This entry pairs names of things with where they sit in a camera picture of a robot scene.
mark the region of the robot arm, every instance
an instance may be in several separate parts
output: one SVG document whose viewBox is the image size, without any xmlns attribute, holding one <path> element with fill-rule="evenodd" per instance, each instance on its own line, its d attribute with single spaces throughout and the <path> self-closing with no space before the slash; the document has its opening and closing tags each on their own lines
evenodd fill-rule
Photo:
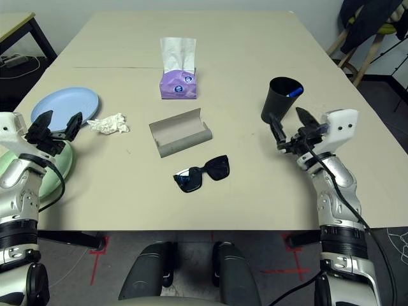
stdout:
<svg viewBox="0 0 408 306">
<path fill-rule="evenodd" d="M 334 154 L 354 136 L 358 112 L 328 112 L 322 116 L 320 124 L 306 110 L 297 108 L 296 111 L 304 127 L 290 142 L 286 142 L 282 125 L 273 115 L 270 116 L 270 127 L 278 149 L 298 158 L 299 167 L 307 171 L 316 189 L 323 273 L 315 283 L 315 303 L 319 306 L 336 305 L 337 302 L 380 306 L 374 265 L 368 260 L 364 225 L 346 207 L 327 171 L 335 176 L 343 198 L 361 214 L 356 179 Z"/>
<path fill-rule="evenodd" d="M 27 130 L 21 114 L 0 113 L 0 145 L 18 156 L 0 177 L 0 305 L 46 305 L 49 300 L 47 271 L 38 263 L 38 193 L 45 168 L 63 150 L 61 140 L 75 138 L 82 114 L 56 134 L 48 129 L 51 117 L 52 111 L 40 115 Z"/>
</svg>

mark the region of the black jacket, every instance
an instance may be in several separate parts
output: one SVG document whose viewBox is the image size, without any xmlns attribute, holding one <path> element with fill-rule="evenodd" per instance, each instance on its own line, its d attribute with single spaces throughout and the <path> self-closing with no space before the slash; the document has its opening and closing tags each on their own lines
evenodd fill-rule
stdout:
<svg viewBox="0 0 408 306">
<path fill-rule="evenodd" d="M 361 45 L 367 38 L 375 34 L 389 19 L 402 0 L 344 0 L 340 10 L 340 19 L 346 27 L 348 20 L 358 8 L 364 5 L 356 21 L 349 26 L 349 34 L 340 48 L 343 53 L 350 52 Z M 393 24 L 397 30 L 397 37 L 404 38 L 408 29 L 408 12 L 404 11 L 402 18 Z"/>
</svg>

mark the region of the sunglasses lens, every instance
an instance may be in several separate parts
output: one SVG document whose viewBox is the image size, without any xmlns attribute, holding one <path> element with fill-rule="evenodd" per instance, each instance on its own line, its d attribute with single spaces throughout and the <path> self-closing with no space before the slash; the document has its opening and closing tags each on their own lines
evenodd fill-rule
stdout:
<svg viewBox="0 0 408 306">
<path fill-rule="evenodd" d="M 190 193 L 201 187 L 201 171 L 197 167 L 175 174 L 173 177 L 180 189 L 185 193 Z"/>
<path fill-rule="evenodd" d="M 227 155 L 211 159 L 205 164 L 204 168 L 213 180 L 225 179 L 230 174 Z"/>
</svg>

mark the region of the black cup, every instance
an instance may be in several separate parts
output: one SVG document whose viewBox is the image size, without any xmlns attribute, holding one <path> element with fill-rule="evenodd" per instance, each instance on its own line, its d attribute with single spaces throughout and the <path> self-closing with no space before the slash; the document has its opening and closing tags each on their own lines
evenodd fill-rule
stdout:
<svg viewBox="0 0 408 306">
<path fill-rule="evenodd" d="M 262 109 L 261 118 L 269 124 L 269 113 L 279 121 L 285 116 L 293 102 L 303 93 L 303 86 L 292 78 L 280 76 L 269 83 L 268 96 Z"/>
</svg>

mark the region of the red tape marking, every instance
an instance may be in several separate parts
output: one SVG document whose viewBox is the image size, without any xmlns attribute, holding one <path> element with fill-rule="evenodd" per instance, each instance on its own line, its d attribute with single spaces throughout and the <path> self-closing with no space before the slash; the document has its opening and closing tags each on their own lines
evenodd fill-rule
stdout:
<svg viewBox="0 0 408 306">
<path fill-rule="evenodd" d="M 296 267 L 297 267 L 297 270 L 299 271 L 299 279 L 300 279 L 301 282 L 303 282 L 302 269 L 300 268 L 299 259 L 298 259 L 298 255 L 297 255 L 296 251 L 293 251 L 293 256 L 295 257 Z"/>
<path fill-rule="evenodd" d="M 293 256 L 295 257 L 295 262 L 296 262 L 296 269 L 283 269 L 283 270 L 263 270 L 261 271 L 261 273 L 263 274 L 278 274 L 278 273 L 299 273 L 299 279 L 301 282 L 303 282 L 303 273 L 307 273 L 310 272 L 310 269 L 302 269 L 300 267 L 300 262 L 299 262 L 299 258 L 298 258 L 298 252 L 302 251 L 301 247 L 297 247 L 295 249 L 290 248 L 287 244 L 286 244 L 286 237 L 288 236 L 288 233 L 285 234 L 281 234 L 282 239 L 284 241 L 285 244 L 285 248 L 287 252 L 292 252 Z"/>
<path fill-rule="evenodd" d="M 91 283 L 89 284 L 90 286 L 93 285 L 94 281 L 95 281 L 96 268 L 98 267 L 99 256 L 100 255 L 105 255 L 106 250 L 108 248 L 109 237 L 104 237 L 104 238 L 105 238 L 105 247 L 103 248 L 102 251 L 94 251 L 94 250 L 89 251 L 89 254 L 96 254 L 94 268 L 92 270 Z"/>
</svg>

